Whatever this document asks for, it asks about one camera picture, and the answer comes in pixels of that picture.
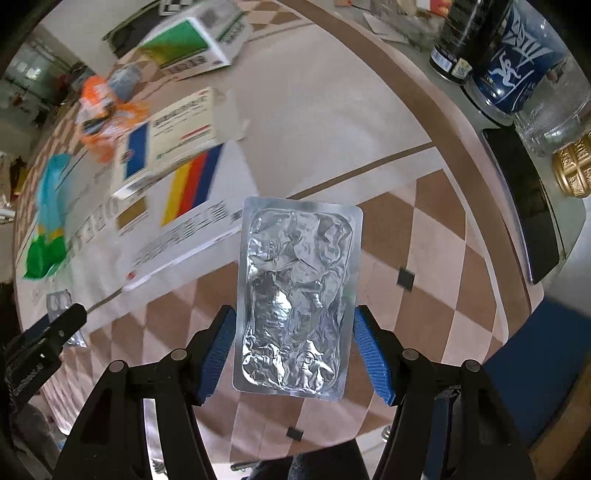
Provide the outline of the small silver blister pack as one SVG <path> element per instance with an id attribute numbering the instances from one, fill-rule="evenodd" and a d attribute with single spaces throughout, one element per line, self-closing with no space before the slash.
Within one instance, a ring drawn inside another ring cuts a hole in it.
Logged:
<path id="1" fill-rule="evenodd" d="M 87 311 L 73 301 L 68 290 L 48 293 L 46 296 L 47 315 L 52 332 L 63 347 L 86 348 L 87 343 L 81 333 L 86 324 Z"/>

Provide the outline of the teal green snack bag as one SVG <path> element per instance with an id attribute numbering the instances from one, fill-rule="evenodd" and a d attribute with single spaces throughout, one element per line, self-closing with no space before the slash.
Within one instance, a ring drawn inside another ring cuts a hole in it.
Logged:
<path id="1" fill-rule="evenodd" d="M 27 251 L 26 279 L 40 280 L 52 275 L 67 257 L 65 220 L 68 194 L 60 188 L 71 159 L 69 153 L 51 156 L 39 181 L 36 192 L 37 230 Z"/>

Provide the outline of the striped white medicine box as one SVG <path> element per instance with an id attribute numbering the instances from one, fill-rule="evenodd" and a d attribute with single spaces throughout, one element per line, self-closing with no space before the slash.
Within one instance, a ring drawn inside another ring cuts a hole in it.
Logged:
<path id="1" fill-rule="evenodd" d="M 123 288 L 132 290 L 238 232 L 243 202 L 258 193 L 233 140 L 158 180 L 116 218 Z"/>

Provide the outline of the large silver blister pack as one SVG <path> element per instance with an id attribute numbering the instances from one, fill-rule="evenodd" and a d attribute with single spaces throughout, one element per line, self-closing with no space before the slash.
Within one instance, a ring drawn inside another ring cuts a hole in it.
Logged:
<path id="1" fill-rule="evenodd" d="M 342 399 L 362 235 L 358 206 L 245 200 L 238 255 L 236 390 Z"/>

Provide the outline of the orange plastic bag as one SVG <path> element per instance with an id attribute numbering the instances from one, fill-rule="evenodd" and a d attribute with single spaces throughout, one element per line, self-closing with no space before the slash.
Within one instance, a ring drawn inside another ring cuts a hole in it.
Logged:
<path id="1" fill-rule="evenodd" d="M 123 102 L 107 82 L 94 75 L 85 80 L 79 98 L 76 128 L 91 157 L 109 163 L 117 139 L 130 133 L 148 118 L 145 102 Z"/>

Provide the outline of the blue white medicine box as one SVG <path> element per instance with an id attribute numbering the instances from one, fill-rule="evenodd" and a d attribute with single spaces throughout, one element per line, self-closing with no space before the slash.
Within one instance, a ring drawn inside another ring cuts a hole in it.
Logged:
<path id="1" fill-rule="evenodd" d="M 134 195 L 196 155 L 242 139 L 245 128 L 231 91 L 206 87 L 176 101 L 119 137 L 111 196 L 124 200 Z"/>

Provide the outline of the green white medicine box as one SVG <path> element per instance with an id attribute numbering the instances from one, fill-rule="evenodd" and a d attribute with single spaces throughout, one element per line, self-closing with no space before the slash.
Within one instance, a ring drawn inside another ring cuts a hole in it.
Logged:
<path id="1" fill-rule="evenodd" d="M 163 74 L 190 77 L 231 65 L 252 33 L 235 1 L 201 1 L 160 22 L 138 50 Z"/>

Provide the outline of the blue seat cushion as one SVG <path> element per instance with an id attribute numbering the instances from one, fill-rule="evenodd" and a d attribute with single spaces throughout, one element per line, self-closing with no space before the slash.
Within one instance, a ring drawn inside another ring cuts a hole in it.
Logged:
<path id="1" fill-rule="evenodd" d="M 485 364 L 518 432 L 532 446 L 562 407 L 590 355 L 590 318 L 543 300 Z"/>

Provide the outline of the black phone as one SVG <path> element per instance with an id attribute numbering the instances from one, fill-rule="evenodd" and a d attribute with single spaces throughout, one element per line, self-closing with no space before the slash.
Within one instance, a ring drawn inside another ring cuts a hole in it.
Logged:
<path id="1" fill-rule="evenodd" d="M 484 142 L 512 198 L 525 249 L 529 280 L 539 283 L 559 263 L 550 203 L 526 147 L 512 127 L 485 128 Z"/>

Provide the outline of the gold grenade bottle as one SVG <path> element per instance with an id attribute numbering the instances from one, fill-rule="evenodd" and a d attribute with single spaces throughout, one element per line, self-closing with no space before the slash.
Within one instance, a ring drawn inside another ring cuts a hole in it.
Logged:
<path id="1" fill-rule="evenodd" d="M 591 132 L 552 155 L 552 169 L 565 196 L 586 198 L 591 192 Z"/>

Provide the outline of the black spray can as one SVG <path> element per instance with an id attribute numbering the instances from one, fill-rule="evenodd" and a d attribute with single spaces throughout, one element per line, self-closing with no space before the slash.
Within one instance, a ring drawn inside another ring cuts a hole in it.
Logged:
<path id="1" fill-rule="evenodd" d="M 430 64 L 442 77 L 464 84 L 485 60 L 510 0 L 454 1 L 430 55 Z"/>

